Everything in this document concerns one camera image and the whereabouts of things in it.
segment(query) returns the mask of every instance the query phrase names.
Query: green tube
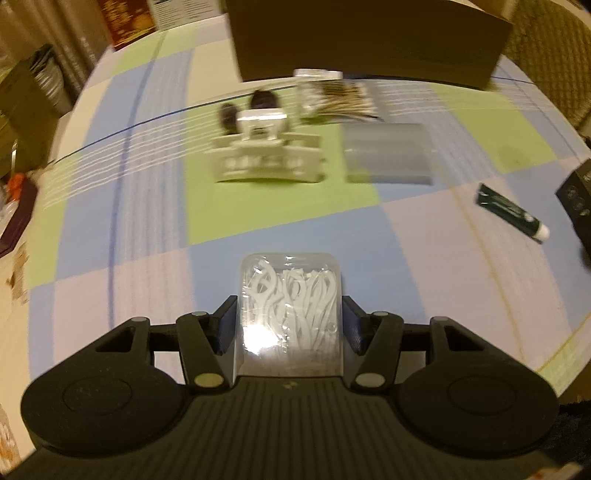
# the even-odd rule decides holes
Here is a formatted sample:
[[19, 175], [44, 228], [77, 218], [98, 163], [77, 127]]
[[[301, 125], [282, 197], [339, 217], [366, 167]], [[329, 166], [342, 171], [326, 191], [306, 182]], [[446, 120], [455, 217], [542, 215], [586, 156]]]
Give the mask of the green tube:
[[510, 223], [515, 228], [538, 242], [545, 242], [550, 237], [550, 230], [548, 230], [547, 226], [534, 216], [530, 215], [523, 208], [483, 183], [481, 183], [480, 188], [478, 188], [476, 204], [485, 208], [489, 212], [498, 215], [504, 221]]

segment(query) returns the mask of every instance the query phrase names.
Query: tablecloth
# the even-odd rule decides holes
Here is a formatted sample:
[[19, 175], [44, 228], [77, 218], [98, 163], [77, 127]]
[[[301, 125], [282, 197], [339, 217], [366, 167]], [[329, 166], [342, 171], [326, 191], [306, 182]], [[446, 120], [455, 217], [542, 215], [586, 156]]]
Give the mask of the tablecloth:
[[[0, 404], [22, 455], [18, 406], [32, 379], [129, 317], [213, 311], [257, 251], [328, 252], [367, 311], [454, 318], [558, 393], [590, 359], [591, 273], [554, 195], [589, 150], [514, 64], [501, 57], [487, 91], [372, 81], [386, 121], [427, 126], [433, 185], [347, 183], [339, 126], [299, 125], [293, 84], [241, 83], [225, 17], [105, 53], [39, 179], [20, 260], [0, 260], [24, 274], [22, 295], [0, 293], [10, 305]], [[221, 134], [220, 101], [244, 106], [260, 86], [296, 129], [322, 136], [324, 181], [213, 182], [203, 151]], [[550, 239], [539, 245], [474, 205], [480, 181], [538, 216]], [[157, 364], [181, 378], [174, 355]]]

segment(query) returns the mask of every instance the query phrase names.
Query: beige curtain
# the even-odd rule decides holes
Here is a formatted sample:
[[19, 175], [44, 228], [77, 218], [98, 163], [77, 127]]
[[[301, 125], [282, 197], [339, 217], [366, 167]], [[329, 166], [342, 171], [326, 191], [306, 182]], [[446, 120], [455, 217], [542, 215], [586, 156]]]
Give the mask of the beige curtain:
[[26, 59], [50, 43], [74, 97], [108, 38], [95, 0], [0, 0], [0, 66]]

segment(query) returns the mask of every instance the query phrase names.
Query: white cap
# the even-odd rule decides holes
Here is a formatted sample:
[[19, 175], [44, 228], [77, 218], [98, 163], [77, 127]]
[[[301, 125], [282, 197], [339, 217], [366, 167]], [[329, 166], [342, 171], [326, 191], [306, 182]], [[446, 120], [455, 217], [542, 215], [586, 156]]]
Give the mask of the white cap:
[[546, 240], [548, 240], [548, 238], [550, 238], [550, 229], [548, 229], [548, 227], [546, 227], [542, 222], [540, 222], [538, 231], [532, 238], [537, 240], [538, 242], [545, 242]]

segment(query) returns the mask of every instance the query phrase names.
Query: transparent plastic box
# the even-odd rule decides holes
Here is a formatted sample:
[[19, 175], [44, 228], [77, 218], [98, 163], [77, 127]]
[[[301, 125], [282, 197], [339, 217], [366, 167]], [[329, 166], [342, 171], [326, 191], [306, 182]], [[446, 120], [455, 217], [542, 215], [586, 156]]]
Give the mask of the transparent plastic box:
[[342, 374], [341, 281], [322, 253], [260, 253], [242, 261], [237, 375]]

